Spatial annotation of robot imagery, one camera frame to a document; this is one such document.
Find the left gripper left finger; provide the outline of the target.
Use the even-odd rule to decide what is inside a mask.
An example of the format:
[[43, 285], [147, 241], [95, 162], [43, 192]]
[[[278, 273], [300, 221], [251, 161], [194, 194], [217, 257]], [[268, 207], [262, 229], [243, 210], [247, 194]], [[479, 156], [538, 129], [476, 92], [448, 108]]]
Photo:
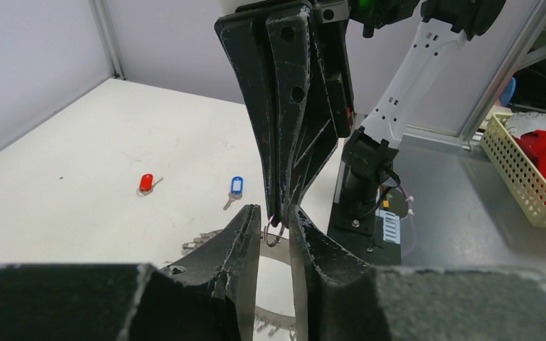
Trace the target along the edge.
[[261, 209], [159, 269], [0, 264], [0, 340], [251, 340]]

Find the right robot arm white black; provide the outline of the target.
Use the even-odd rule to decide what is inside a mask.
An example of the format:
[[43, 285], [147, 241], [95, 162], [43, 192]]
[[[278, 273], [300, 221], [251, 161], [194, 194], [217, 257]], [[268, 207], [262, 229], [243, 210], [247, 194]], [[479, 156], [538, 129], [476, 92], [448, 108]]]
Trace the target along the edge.
[[[261, 158], [267, 216], [288, 227], [294, 208], [346, 139], [356, 179], [348, 214], [379, 205], [378, 188], [410, 117], [448, 60], [495, 23], [503, 1], [221, 1], [215, 32], [234, 70]], [[383, 26], [421, 20], [399, 70], [356, 124], [346, 49], [350, 21], [371, 38]]]

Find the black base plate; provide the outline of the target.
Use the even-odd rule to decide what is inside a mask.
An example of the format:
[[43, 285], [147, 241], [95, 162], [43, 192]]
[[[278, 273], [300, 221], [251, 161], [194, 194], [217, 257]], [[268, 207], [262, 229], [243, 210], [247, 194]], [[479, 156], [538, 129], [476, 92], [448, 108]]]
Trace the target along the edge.
[[349, 167], [341, 164], [331, 209], [327, 235], [358, 258], [374, 265], [402, 263], [400, 216], [389, 210], [353, 210], [346, 196]]

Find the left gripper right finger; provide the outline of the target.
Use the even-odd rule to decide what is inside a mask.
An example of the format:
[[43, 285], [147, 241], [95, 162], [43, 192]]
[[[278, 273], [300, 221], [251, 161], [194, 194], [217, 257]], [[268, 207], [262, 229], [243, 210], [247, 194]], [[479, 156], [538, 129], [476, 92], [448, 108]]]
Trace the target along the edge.
[[298, 340], [546, 340], [546, 276], [509, 266], [375, 266], [295, 206]]

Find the blue tag key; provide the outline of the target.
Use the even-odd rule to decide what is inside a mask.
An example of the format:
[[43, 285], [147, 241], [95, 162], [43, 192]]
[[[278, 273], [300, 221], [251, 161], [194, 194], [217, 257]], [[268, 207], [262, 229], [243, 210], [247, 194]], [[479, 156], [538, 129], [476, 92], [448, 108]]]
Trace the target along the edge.
[[230, 183], [230, 192], [228, 193], [228, 199], [223, 210], [228, 210], [230, 206], [237, 200], [240, 200], [243, 196], [244, 179], [240, 176], [232, 178]]

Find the cream perforated basket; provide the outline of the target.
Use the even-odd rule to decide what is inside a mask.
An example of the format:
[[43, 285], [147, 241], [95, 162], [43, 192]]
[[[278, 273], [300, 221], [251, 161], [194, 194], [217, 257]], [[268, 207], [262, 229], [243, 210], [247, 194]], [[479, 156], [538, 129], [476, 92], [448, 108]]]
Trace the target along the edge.
[[480, 145], [528, 222], [546, 229], [546, 180], [506, 129], [505, 123], [512, 116], [493, 113]]

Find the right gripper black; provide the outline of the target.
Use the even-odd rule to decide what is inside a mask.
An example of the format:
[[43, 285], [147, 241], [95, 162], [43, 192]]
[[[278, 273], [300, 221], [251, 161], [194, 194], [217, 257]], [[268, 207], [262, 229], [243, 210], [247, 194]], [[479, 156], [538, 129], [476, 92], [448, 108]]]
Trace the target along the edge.
[[247, 108], [274, 227], [331, 157], [336, 131], [346, 138], [354, 125], [349, 2], [311, 4], [283, 4], [266, 27], [263, 16], [249, 14], [223, 16], [214, 25]]

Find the red tag key on table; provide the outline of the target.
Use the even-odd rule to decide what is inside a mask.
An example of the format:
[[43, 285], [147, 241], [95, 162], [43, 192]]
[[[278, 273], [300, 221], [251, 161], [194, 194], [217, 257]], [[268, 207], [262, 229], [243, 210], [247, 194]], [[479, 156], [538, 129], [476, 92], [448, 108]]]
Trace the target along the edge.
[[151, 173], [143, 174], [136, 189], [136, 193], [140, 197], [144, 197], [153, 192], [154, 188], [163, 180], [163, 177], [156, 178]]

